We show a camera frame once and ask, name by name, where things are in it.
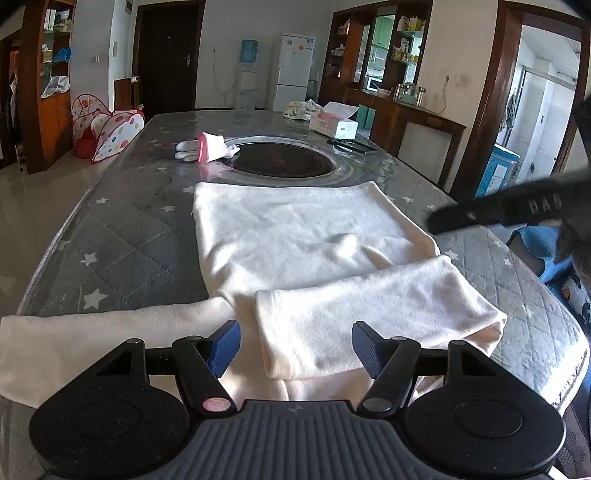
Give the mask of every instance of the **white refrigerator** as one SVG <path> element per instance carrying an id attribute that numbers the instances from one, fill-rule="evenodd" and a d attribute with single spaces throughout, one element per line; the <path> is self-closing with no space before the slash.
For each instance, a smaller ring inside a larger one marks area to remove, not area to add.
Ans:
<path id="1" fill-rule="evenodd" d="M 275 37 L 267 109 L 283 112 L 289 102 L 306 99 L 314 41 L 314 37 L 305 35 L 279 34 Z"/>

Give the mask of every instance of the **pink sticker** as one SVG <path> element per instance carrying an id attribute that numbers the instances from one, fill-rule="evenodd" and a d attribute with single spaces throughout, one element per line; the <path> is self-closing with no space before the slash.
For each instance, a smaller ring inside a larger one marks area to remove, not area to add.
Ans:
<path id="1" fill-rule="evenodd" d="M 203 402 L 203 408 L 211 412 L 220 412 L 228 410 L 232 404 L 229 400 L 221 397 L 208 398 Z"/>

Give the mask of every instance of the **door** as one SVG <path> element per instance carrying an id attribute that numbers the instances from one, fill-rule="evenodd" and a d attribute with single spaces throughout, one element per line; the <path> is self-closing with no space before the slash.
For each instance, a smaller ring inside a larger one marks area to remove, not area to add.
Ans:
<path id="1" fill-rule="evenodd" d="M 307 87 L 312 66 L 314 40 L 283 36 L 279 57 L 279 85 Z"/>
<path id="2" fill-rule="evenodd" d="M 138 8 L 134 60 L 148 119 L 159 113 L 195 109 L 202 20 L 203 2 Z"/>
<path id="3" fill-rule="evenodd" d="M 304 102 L 306 99 L 306 90 L 306 87 L 277 85 L 275 100 L 273 101 L 273 111 L 285 112 L 288 103 Z"/>

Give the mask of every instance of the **dark wooden door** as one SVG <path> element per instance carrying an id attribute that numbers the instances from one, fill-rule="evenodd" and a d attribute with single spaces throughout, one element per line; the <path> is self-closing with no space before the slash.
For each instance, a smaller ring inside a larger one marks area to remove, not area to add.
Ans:
<path id="1" fill-rule="evenodd" d="M 194 110 L 203 3 L 144 5 L 138 17 L 137 75 L 146 117 Z"/>

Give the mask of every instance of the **white towel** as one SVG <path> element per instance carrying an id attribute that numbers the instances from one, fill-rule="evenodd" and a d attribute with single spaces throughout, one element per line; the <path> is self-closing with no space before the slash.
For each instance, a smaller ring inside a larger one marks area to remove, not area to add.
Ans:
<path id="1" fill-rule="evenodd" d="M 128 312 L 5 317 L 0 321 L 0 395 L 36 408 L 128 338 L 141 338 L 148 348 L 166 347 L 187 335 L 209 336 L 233 319 L 233 308 L 219 297 Z M 241 322 L 241 329 L 241 348 L 222 385 L 239 405 L 245 398 L 287 400 L 285 384 L 265 375 L 256 325 Z M 178 396 L 174 377 L 150 380 Z"/>
<path id="2" fill-rule="evenodd" d="M 433 258 L 437 244 L 373 182 L 345 188 L 200 183 L 194 217 L 210 295 L 255 320 L 258 290 L 292 290 Z"/>
<path id="3" fill-rule="evenodd" d="M 439 349 L 463 339 L 489 356 L 507 320 L 445 256 L 319 287 L 259 291 L 255 300 L 265 370 L 283 379 L 361 368 L 351 344 L 358 320 L 384 338 Z"/>

